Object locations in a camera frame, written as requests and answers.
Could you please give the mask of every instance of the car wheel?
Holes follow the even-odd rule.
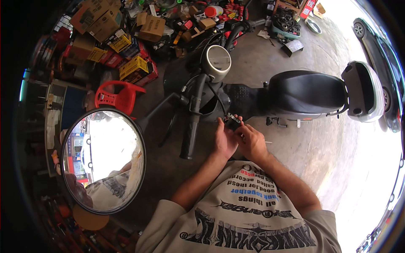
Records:
[[[386,113],[391,107],[391,97],[389,91],[385,87],[382,88],[382,93],[384,95],[384,112]]]
[[[364,33],[365,33],[365,28],[364,25],[361,23],[355,23],[354,27],[354,34],[356,35],[357,38],[363,38],[364,37]]]

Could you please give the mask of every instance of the red plastic chair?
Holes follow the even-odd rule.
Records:
[[[124,88],[118,94],[112,94],[103,90],[105,87],[112,84],[123,85]],[[97,89],[96,98],[94,101],[96,108],[99,108],[100,104],[108,104],[114,106],[117,110],[120,110],[129,116],[134,109],[136,91],[146,93],[144,88],[132,83],[114,80],[105,82]]]

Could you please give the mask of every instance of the beige t-shirt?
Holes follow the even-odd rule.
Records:
[[[228,162],[190,212],[161,200],[136,245],[144,252],[341,252],[335,214],[304,218],[253,162]]]

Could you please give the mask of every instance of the concrete floor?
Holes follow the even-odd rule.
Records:
[[[330,11],[333,4],[328,7],[327,11]],[[261,17],[259,13],[254,12],[253,8],[252,11],[249,10],[249,14],[253,19],[255,16]],[[349,61],[365,61],[365,56],[360,43],[350,31],[349,24],[354,17],[345,17],[346,23],[343,25],[338,23],[341,18],[333,17],[331,15],[328,18],[326,15],[324,19],[313,18],[323,31],[321,35],[308,30],[302,20],[300,41],[304,45],[304,50],[294,53],[291,58],[281,51],[281,45],[275,40],[273,42],[276,46],[273,47],[270,41],[258,37],[260,27],[254,33],[245,35],[238,40],[236,48],[230,53],[232,68],[224,82],[262,87],[263,81],[268,81],[273,75],[288,70],[313,70],[340,77]],[[165,64],[159,65],[158,69],[160,77],[148,84],[145,87],[147,93],[136,101],[134,110],[137,117],[145,114],[163,98],[162,78]],[[168,105],[150,122],[144,135],[147,150],[147,171],[144,182],[135,200],[126,209],[114,215],[115,218],[125,221],[129,230],[135,229],[135,226],[143,228],[147,225],[157,202],[160,199],[170,198],[177,187],[198,169],[213,145],[216,125],[201,123],[194,159],[180,159],[183,121],[179,120],[169,141],[163,148],[158,148],[171,115],[172,109]],[[318,194],[324,209],[342,213],[341,227],[348,226],[349,221],[353,222],[354,217],[350,215],[356,208],[358,209],[357,204],[366,182],[370,184],[367,181],[370,171],[377,178],[382,176],[389,181],[386,190],[380,191],[382,192],[381,203],[383,203],[380,206],[385,206],[392,190],[393,174],[398,168],[399,134],[395,135],[390,131],[385,133],[386,128],[381,130],[378,123],[364,126],[365,124],[350,120],[345,114],[341,115],[340,119],[325,117],[302,123],[301,128],[296,128],[292,122],[288,128],[281,128],[276,124],[266,126],[265,118],[252,118],[247,123],[262,132],[267,141],[273,142],[268,144],[268,150]],[[386,148],[391,146],[395,148],[395,152]],[[390,173],[381,175],[379,169],[381,166],[390,168]],[[353,185],[357,185],[358,182],[361,182],[361,187],[353,188]],[[384,208],[380,207],[378,212],[381,213],[383,210]],[[365,233],[371,230],[362,232],[360,239],[365,238],[367,235]],[[345,243],[344,240],[346,237],[339,237],[341,244]],[[347,248],[355,250],[354,245],[357,247],[361,243],[361,241],[357,243],[357,240]]]

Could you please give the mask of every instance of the scooter seat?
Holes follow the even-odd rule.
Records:
[[[279,73],[269,82],[270,107],[276,111],[322,114],[339,110],[347,99],[337,77],[306,70]]]

